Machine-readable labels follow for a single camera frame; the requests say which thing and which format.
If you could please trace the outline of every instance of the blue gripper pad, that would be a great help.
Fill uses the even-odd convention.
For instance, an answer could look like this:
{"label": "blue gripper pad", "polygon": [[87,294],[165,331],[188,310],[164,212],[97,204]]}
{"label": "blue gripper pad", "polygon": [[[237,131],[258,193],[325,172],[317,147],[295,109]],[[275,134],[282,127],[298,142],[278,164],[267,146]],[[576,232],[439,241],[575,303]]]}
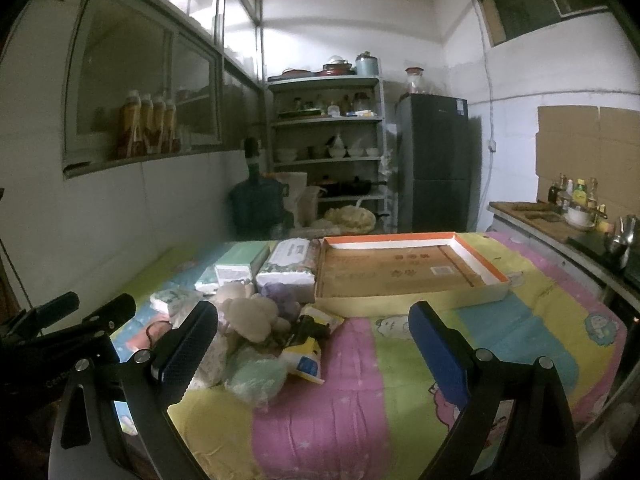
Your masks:
{"label": "blue gripper pad", "polygon": [[471,346],[460,332],[447,328],[426,301],[409,309],[409,332],[444,398],[462,411],[473,380]]}

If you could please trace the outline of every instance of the wall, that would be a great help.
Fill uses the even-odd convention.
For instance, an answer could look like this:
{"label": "wall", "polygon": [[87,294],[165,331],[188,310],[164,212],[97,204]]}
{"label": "wall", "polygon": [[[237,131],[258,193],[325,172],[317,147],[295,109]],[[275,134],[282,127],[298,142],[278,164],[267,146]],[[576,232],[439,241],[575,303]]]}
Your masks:
{"label": "wall", "polygon": [[[535,201],[538,106],[640,110],[640,61],[610,13],[581,16],[490,47],[474,0],[434,0],[434,7],[447,86],[451,95],[467,99],[477,136],[471,228],[478,212],[478,230],[490,225],[492,215],[486,211],[490,201]],[[493,121],[486,69],[494,91]],[[489,175],[486,142],[492,122],[497,152],[486,199],[476,206]]]}
{"label": "wall", "polygon": [[0,63],[0,236],[33,304],[78,293],[81,311],[63,324],[171,245],[228,239],[225,195],[246,171],[241,152],[217,152],[65,179],[63,89],[79,4],[32,0]]}
{"label": "wall", "polygon": [[403,92],[408,66],[421,66],[439,91],[446,70],[432,0],[264,0],[267,76],[287,68],[321,70],[338,55],[380,60],[386,98]]}

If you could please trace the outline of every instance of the glass jar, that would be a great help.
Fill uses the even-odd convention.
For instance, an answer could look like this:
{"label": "glass jar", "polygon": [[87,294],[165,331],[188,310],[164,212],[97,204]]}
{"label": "glass jar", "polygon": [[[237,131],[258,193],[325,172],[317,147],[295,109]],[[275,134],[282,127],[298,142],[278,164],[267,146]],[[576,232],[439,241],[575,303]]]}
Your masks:
{"label": "glass jar", "polygon": [[367,96],[366,92],[356,92],[356,95],[353,97],[353,111],[373,111],[371,110],[371,100],[369,99],[369,96]]}
{"label": "glass jar", "polygon": [[427,83],[422,76],[423,68],[419,66],[410,66],[406,72],[406,91],[409,94],[427,94]]}

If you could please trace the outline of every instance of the refrigerator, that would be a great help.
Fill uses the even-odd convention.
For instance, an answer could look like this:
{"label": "refrigerator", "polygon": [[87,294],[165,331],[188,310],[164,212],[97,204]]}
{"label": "refrigerator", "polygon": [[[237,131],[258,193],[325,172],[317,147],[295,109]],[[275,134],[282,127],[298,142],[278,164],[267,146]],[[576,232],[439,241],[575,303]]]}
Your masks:
{"label": "refrigerator", "polygon": [[465,232],[472,150],[466,101],[408,94],[396,122],[398,231]]}

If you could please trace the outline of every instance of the shelf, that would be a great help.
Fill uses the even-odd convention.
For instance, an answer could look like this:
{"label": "shelf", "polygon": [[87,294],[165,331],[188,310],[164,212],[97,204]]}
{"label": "shelf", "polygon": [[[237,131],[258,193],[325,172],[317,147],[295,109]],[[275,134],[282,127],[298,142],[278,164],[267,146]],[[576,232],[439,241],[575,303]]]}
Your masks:
{"label": "shelf", "polygon": [[380,160],[379,156],[343,156],[341,158],[304,158],[293,162],[276,162],[274,168],[283,166],[304,166],[306,164],[323,164],[326,162],[361,162],[363,160]]}
{"label": "shelf", "polygon": [[179,103],[176,103],[175,105],[176,106],[185,105],[187,103],[194,103],[196,101],[202,101],[203,99],[209,99],[209,94],[196,95],[196,97],[190,97],[188,99],[180,101]]}
{"label": "shelf", "polygon": [[359,75],[327,75],[299,77],[268,82],[272,92],[293,92],[304,90],[328,90],[343,88],[373,88],[380,82],[379,77]]}
{"label": "shelf", "polygon": [[306,124],[332,124],[332,123],[379,123],[382,117],[312,117],[308,119],[290,119],[271,123],[274,128],[286,128],[287,126],[303,126]]}
{"label": "shelf", "polygon": [[344,196],[325,196],[319,198],[318,202],[356,202],[357,200],[384,200],[384,195],[344,195]]}

